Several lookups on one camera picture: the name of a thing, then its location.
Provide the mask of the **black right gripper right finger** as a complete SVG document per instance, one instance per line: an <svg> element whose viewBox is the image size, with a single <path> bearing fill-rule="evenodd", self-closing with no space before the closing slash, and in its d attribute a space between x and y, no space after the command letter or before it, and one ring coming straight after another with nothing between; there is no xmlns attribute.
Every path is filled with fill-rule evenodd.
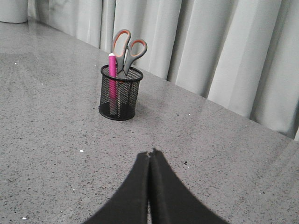
<svg viewBox="0 0 299 224"><path fill-rule="evenodd" d="M153 224L226 224L176 176L164 154L150 153L149 203Z"/></svg>

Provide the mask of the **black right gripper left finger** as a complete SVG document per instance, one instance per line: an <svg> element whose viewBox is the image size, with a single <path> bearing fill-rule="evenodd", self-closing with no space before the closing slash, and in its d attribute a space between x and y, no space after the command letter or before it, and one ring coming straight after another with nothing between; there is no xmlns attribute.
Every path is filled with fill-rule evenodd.
<svg viewBox="0 0 299 224"><path fill-rule="evenodd" d="M146 224L150 158L139 153L125 181L85 224Z"/></svg>

